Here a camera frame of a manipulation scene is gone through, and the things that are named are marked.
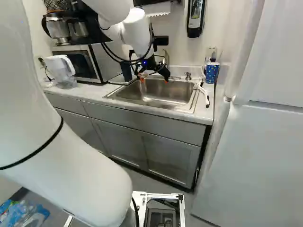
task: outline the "faucet handle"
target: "faucet handle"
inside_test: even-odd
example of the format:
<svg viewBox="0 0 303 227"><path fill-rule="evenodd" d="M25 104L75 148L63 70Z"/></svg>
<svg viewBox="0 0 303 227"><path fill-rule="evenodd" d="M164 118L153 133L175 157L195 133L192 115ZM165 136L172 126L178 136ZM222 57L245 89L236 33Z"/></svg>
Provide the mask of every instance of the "faucet handle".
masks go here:
<svg viewBox="0 0 303 227"><path fill-rule="evenodd" d="M191 80L191 72L185 72L184 76L186 76L185 80Z"/></svg>

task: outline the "countertop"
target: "countertop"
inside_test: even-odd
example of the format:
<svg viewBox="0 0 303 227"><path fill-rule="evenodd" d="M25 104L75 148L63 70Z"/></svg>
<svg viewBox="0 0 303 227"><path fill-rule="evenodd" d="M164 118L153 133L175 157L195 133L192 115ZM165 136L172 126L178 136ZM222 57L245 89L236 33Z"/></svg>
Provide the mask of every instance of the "countertop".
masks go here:
<svg viewBox="0 0 303 227"><path fill-rule="evenodd" d="M104 98L109 93L121 87L121 85L103 84L90 85L78 83L78 86L72 89L61 89L58 87L45 88L44 92L70 97L81 101L102 104L122 109L137 111L146 114L169 117L172 119L194 122L198 124L212 125L214 119L214 84L203 84L203 88L207 90L210 99L209 108L205 107L204 95L199 92L195 111L193 113L184 113L175 110L162 109L152 106L143 106L133 103L127 103L118 100Z"/></svg>

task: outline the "blue mug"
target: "blue mug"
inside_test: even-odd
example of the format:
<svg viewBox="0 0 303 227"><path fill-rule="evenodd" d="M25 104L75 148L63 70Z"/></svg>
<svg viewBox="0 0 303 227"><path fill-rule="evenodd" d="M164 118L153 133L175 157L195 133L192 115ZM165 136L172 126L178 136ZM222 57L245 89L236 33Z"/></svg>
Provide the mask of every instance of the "blue mug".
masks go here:
<svg viewBox="0 0 303 227"><path fill-rule="evenodd" d="M209 62L202 66L202 75L207 84L213 84L219 72L220 64L217 62Z"/></svg>

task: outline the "kitchen sink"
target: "kitchen sink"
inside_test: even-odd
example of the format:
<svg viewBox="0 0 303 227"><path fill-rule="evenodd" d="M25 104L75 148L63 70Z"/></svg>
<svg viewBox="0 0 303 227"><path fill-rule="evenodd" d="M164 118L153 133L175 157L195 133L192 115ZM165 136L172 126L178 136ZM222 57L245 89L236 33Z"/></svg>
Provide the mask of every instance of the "kitchen sink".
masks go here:
<svg viewBox="0 0 303 227"><path fill-rule="evenodd" d="M194 83L184 79L169 80L146 78L128 86L122 86L105 96L109 99L120 100L145 106L193 113L198 93L194 90Z"/></svg>

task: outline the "black soap dispenser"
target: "black soap dispenser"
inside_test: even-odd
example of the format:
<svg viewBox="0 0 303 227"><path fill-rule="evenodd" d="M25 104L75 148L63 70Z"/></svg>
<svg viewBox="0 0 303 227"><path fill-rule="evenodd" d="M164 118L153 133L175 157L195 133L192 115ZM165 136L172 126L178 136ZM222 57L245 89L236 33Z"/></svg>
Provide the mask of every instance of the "black soap dispenser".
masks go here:
<svg viewBox="0 0 303 227"><path fill-rule="evenodd" d="M188 0L187 8L187 36L197 38L204 26L206 0Z"/></svg>

